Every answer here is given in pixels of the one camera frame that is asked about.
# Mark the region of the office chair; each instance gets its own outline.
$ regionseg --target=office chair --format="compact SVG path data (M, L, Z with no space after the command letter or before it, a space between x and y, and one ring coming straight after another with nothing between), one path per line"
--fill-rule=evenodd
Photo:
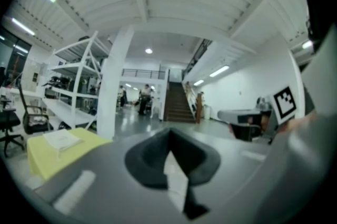
M7 146L10 142L15 143L19 145L22 150L24 151L24 147L22 144L17 142L15 138L20 138L23 141L23 137L19 134L17 135L9 135L8 131L13 131L12 127L20 125L20 119L17 117L17 115L14 113L16 109L6 109L6 104L10 102L10 100L0 100L0 102L3 104L3 110L0 112L0 130L5 132L5 136L0 138L0 142L5 142L4 147L4 154L7 158Z
M46 131L51 131L54 130L53 126L50 125L49 123L49 117L46 114L42 113L42 108L38 107L38 106L29 106L26 104L25 98L23 96L23 92L22 92L22 87L21 84L18 83L18 88L19 88L19 92L20 92L20 97L22 100L22 104L25 108L25 114L23 115L23 128L25 130L25 132L30 135L30 134L34 134L37 132L46 132ZM28 108L36 108L39 109L41 113L29 113L28 112ZM35 125L29 125L29 120L31 117L36 117L36 116L41 116L46 118L46 123L44 124L35 124Z

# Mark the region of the yellow table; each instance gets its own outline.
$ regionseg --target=yellow table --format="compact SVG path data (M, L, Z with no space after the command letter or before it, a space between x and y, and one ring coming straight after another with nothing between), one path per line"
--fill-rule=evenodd
M32 174L48 180L91 150L112 142L83 128L72 129L69 132L81 138L83 142L61 151L59 158L57 150L43 136L27 140L28 163Z

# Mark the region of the shelving unit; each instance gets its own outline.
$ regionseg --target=shelving unit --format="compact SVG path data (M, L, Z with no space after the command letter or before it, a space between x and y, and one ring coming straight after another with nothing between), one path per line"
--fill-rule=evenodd
M109 49L97 38L97 34L98 31L86 40L70 44L60 50L54 51L53 55L59 56L66 60L67 63L48 68L50 72L53 71L62 75L75 77L73 91L51 87L52 91L58 93L58 99L43 99L46 106L71 128L75 128L81 124L87 124L88 128L96 118L77 109L76 99L98 99L96 95L77 92L81 77L96 77L102 80L101 66L98 61L108 57ZM72 105L61 101L61 95L70 96L72 98Z

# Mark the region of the balcony railing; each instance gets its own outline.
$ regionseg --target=balcony railing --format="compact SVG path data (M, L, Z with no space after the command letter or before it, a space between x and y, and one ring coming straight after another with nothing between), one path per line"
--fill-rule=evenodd
M212 41L203 40L203 42L200 44L198 50L195 52L192 60L188 64L186 70L183 71L183 79L191 71L191 69L198 62L198 60L201 58L201 56L203 56L203 54L207 51L207 48L208 48L208 46L211 45L211 43L212 43Z
M144 78L144 79L164 80L165 79L165 71L123 69L122 70L122 76L123 77L136 77L136 78Z

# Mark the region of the glass wall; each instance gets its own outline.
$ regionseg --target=glass wall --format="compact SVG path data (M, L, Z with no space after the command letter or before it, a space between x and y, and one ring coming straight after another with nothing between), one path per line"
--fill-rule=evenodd
M0 67L5 68L3 86L11 84L23 71L31 45L0 27Z

